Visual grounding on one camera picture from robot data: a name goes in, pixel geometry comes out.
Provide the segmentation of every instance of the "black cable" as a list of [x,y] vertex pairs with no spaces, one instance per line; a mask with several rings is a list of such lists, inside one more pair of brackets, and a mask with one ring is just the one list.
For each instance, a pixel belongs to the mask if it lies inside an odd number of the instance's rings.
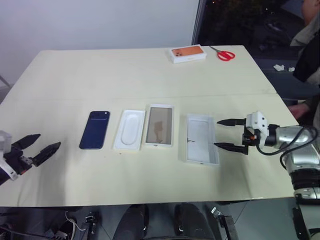
[[282,153],[283,151],[285,151],[287,148],[289,148],[291,145],[293,145],[297,140],[298,138],[300,137],[300,135],[305,131],[307,130],[308,128],[306,127],[303,127],[300,129],[300,131],[298,131],[298,133],[296,134],[296,136],[294,137],[294,139],[288,144],[286,145],[285,147],[282,147],[280,148],[279,150],[277,151],[274,151],[274,152],[264,152],[261,150],[261,148],[259,147],[259,143],[257,143],[256,145],[256,149],[258,150],[259,153],[263,154],[263,155],[266,155],[266,156],[273,156],[273,155],[277,155],[279,153]]
[[287,170],[287,168],[286,168],[286,165],[284,164],[284,161],[283,161],[284,156],[287,155],[287,154],[289,154],[289,153],[291,153],[291,152],[293,152],[293,151],[295,151],[295,150],[304,148],[305,146],[313,143],[313,142],[318,138],[319,132],[318,132],[318,130],[317,130],[314,126],[309,126],[309,127],[306,127],[305,129],[307,129],[307,130],[309,131],[309,133],[311,134],[311,136],[313,136],[312,139],[311,139],[310,141],[308,141],[308,142],[300,145],[300,146],[296,146],[296,147],[294,147],[294,148],[291,148],[291,149],[285,151],[285,152],[280,156],[280,164],[281,164],[281,166],[282,166],[284,169],[286,169],[286,170]]
[[14,230],[11,230],[11,229],[9,229],[9,228],[7,228],[7,227],[4,227],[4,226],[1,226],[1,225],[0,225],[0,229],[5,230],[5,231],[7,231],[7,232],[10,232],[10,233],[12,233],[12,234],[17,234],[17,235],[22,235],[22,236],[37,237],[37,238],[50,239],[50,240],[53,239],[53,238],[50,238],[50,237],[47,237],[47,236],[43,236],[43,235],[14,231]]

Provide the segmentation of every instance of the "smartphone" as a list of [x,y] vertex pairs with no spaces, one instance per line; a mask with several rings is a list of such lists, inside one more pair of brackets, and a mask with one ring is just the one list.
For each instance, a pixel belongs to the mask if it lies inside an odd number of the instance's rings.
[[109,118],[110,112],[108,111],[90,112],[79,148],[101,149],[104,145]]

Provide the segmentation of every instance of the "red scissors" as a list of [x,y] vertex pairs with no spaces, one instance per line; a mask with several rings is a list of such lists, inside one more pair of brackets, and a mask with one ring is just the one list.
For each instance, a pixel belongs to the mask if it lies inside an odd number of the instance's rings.
[[236,55],[233,52],[220,51],[218,49],[215,49],[213,46],[209,46],[209,47],[217,52],[218,58],[222,61],[228,62],[236,57]]

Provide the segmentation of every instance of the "beige table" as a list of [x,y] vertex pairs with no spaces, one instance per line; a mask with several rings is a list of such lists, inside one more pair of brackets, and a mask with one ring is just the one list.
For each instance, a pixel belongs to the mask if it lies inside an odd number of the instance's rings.
[[[76,206],[236,201],[293,195],[279,156],[219,150],[220,165],[186,163],[186,115],[216,121],[260,110],[270,123],[295,125],[272,85],[243,46],[223,46],[236,59],[171,64],[166,49],[43,51],[0,105],[0,127],[18,140],[41,133],[33,156],[61,141],[40,167],[0,186],[0,206]],[[174,105],[173,147],[112,149],[124,109]],[[104,146],[79,149],[89,112],[110,111]],[[216,126],[218,142],[241,144],[243,128]]]

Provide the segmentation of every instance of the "person's hand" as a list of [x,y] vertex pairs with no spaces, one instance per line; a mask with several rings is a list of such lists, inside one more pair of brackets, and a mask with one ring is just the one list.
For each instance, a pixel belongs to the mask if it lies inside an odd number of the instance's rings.
[[305,103],[289,106],[288,108],[295,119],[301,118],[303,115],[310,111],[309,106]]

